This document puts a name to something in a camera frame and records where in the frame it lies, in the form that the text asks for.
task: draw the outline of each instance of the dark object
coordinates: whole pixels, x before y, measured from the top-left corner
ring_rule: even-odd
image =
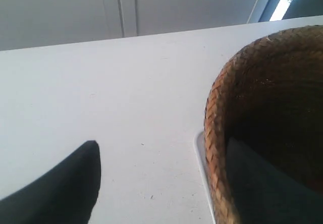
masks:
[[[226,170],[242,223],[323,223],[323,196],[288,177],[234,138],[228,143]]]
[[[265,36],[227,62],[212,86],[204,120],[217,224],[243,223],[227,180],[230,137],[299,184],[323,192],[322,105],[323,26]]]
[[[87,141],[38,180],[0,201],[0,223],[86,224],[100,179],[99,146]]]

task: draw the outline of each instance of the woven basket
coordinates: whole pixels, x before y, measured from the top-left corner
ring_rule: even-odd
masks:
[[[235,54],[214,82],[205,109],[217,224],[241,223],[226,177],[229,137],[243,140],[278,169],[321,192],[322,120],[323,26],[280,31]]]

